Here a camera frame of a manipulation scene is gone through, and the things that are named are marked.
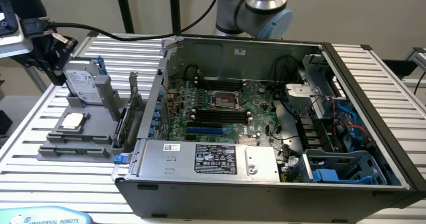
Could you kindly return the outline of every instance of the black pole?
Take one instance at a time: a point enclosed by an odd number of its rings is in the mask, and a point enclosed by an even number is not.
[[[181,29],[181,4],[180,0],[171,0],[171,13],[172,13],[172,29],[173,32],[180,31]]]
[[[119,0],[124,29],[127,33],[135,33],[132,14],[128,0]]]

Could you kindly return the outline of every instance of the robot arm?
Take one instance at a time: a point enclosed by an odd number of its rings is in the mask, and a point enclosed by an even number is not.
[[[216,35],[248,33],[257,38],[281,38],[293,19],[288,0],[219,0]]]
[[[0,0],[0,9],[0,57],[35,66],[55,85],[63,85],[67,78],[62,70],[77,41],[50,28],[40,0]]]

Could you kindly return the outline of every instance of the gray floor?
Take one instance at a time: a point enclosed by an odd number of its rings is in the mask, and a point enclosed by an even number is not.
[[[15,129],[19,127],[28,112],[34,108],[40,97],[34,96],[6,96],[0,101],[0,110],[6,112],[14,123],[7,132],[7,136],[11,136]],[[0,139],[0,146],[7,142],[7,138]]]

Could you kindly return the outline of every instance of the green circuit board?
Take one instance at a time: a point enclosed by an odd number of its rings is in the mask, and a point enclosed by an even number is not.
[[[247,85],[239,91],[223,90],[201,90],[197,89],[189,82],[181,79],[172,80],[169,89],[175,93],[171,98],[171,132],[169,140],[187,140],[187,127],[191,119],[193,107],[200,110],[227,110],[227,111],[251,111],[253,120],[248,124],[243,123],[223,123],[224,135],[196,134],[197,142],[219,142],[219,143],[239,143],[240,138],[257,138],[260,146],[269,146],[271,140],[267,135],[267,125],[273,130],[279,125],[277,114],[272,110],[273,92],[267,90],[268,84],[257,81],[248,81]],[[237,96],[237,107],[224,107],[212,105],[212,96],[220,93],[221,95]]]

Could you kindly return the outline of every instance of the warning label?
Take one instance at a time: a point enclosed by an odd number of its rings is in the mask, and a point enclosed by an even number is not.
[[[236,147],[197,144],[195,148],[193,169],[197,173],[236,175]]]

